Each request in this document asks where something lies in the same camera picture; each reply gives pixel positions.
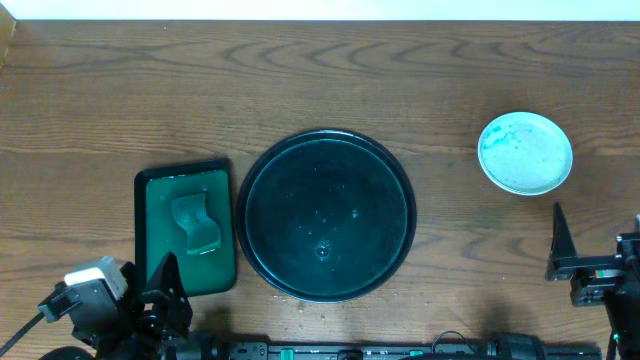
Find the green scrubbing sponge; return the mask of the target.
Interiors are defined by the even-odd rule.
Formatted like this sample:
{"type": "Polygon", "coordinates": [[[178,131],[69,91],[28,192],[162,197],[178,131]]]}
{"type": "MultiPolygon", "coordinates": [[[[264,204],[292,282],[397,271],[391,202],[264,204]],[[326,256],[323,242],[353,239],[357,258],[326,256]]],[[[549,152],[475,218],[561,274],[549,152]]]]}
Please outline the green scrubbing sponge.
{"type": "Polygon", "coordinates": [[[186,253],[203,255],[221,246],[221,227],[207,212],[207,194],[183,196],[172,201],[175,222],[186,234],[186,253]]]}

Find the mint green plate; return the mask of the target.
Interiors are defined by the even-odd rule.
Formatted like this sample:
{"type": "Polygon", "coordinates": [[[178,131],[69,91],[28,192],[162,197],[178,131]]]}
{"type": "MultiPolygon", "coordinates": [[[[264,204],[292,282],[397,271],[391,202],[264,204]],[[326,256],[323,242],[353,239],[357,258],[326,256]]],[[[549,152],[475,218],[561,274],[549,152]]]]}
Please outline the mint green plate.
{"type": "Polygon", "coordinates": [[[522,196],[538,196],[569,176],[573,149],[565,132],[532,112],[510,112],[492,120],[477,142],[481,169],[496,186],[522,196]]]}

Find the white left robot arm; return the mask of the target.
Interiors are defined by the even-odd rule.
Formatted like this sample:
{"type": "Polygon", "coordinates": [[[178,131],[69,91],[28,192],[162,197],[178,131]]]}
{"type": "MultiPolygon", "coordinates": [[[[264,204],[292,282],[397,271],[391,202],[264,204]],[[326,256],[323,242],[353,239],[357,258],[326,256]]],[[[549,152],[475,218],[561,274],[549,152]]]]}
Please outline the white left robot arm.
{"type": "Polygon", "coordinates": [[[65,275],[39,305],[47,322],[67,316],[72,336],[95,350],[63,347],[47,359],[201,359],[224,357],[210,332],[192,332],[193,310],[176,256],[168,252],[150,280],[141,284],[136,266],[110,256],[65,275]]]}

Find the black rectangular water tray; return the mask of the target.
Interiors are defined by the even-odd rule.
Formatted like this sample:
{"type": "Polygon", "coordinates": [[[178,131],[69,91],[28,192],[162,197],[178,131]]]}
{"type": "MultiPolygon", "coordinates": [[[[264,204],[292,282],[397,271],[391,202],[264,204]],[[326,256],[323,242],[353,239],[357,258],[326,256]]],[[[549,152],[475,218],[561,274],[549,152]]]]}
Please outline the black rectangular water tray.
{"type": "Polygon", "coordinates": [[[139,172],[134,179],[135,264],[145,285],[167,252],[176,255],[189,297],[222,293],[236,283],[230,161],[216,159],[139,172]],[[172,201],[206,193],[207,212],[221,227],[221,246],[203,255],[186,253],[186,234],[175,222],[172,201]]]}

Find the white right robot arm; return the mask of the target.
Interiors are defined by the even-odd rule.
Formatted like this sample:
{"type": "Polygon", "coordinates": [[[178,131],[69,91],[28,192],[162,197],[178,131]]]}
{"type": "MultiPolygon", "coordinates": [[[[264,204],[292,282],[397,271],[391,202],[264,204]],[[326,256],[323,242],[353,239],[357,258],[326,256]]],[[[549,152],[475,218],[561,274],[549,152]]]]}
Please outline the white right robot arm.
{"type": "Polygon", "coordinates": [[[639,357],[639,232],[619,234],[616,252],[578,255],[561,205],[553,204],[547,281],[568,280],[575,307],[604,306],[611,328],[607,357],[639,357]]]}

